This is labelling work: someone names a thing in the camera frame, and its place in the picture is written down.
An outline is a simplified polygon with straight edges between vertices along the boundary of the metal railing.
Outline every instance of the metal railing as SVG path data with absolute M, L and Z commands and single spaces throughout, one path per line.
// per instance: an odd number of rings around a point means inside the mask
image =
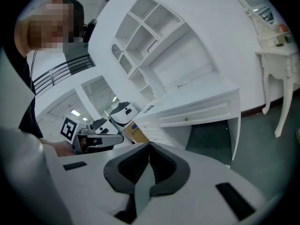
M 67 77 L 94 66 L 95 65 L 89 54 L 57 65 L 33 81 L 36 90 L 36 96 L 38 97 L 39 95 L 43 94 L 54 85 L 65 80 Z

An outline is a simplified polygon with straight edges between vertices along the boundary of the black cable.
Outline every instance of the black cable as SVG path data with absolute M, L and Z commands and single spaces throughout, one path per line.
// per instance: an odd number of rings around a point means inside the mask
M 36 54 L 37 54 L 37 51 L 34 51 L 33 58 L 32 58 L 32 64 L 31 64 L 31 70 L 30 70 L 30 90 L 32 87 L 32 72 L 33 72 L 34 60 L 36 59 Z

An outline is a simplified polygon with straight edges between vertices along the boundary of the ceiling light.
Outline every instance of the ceiling light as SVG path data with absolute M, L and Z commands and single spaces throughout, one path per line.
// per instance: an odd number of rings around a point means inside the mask
M 74 114 L 74 115 L 76 115 L 76 116 L 79 116 L 79 115 L 80 115 L 80 113 L 79 113 L 79 112 L 77 112 L 77 111 L 76 111 L 76 110 L 74 110 L 74 109 L 71 111 L 71 113 L 72 113 L 72 114 Z

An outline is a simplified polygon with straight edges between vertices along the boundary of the brown baseboard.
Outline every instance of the brown baseboard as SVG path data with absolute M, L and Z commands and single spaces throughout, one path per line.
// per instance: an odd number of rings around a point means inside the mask
M 296 97 L 296 96 L 299 96 L 299 95 L 300 95 L 300 88 L 293 92 L 292 97 Z M 270 108 L 281 105 L 282 103 L 283 103 L 283 97 L 278 98 L 278 99 L 276 99 L 276 100 L 274 100 L 270 103 Z M 259 107 L 249 109 L 249 110 L 246 110 L 246 111 L 243 111 L 243 112 L 241 112 L 241 117 L 243 118 L 243 117 L 251 116 L 251 115 L 254 115 L 254 114 L 257 114 L 257 113 L 261 113 L 262 109 L 265 106 L 266 106 L 266 104 L 261 105 Z

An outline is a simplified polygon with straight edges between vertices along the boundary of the neck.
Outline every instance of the neck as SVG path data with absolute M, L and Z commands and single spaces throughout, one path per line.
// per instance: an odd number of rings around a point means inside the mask
M 31 51 L 28 42 L 29 20 L 17 21 L 15 24 L 14 40 L 19 53 L 25 58 Z

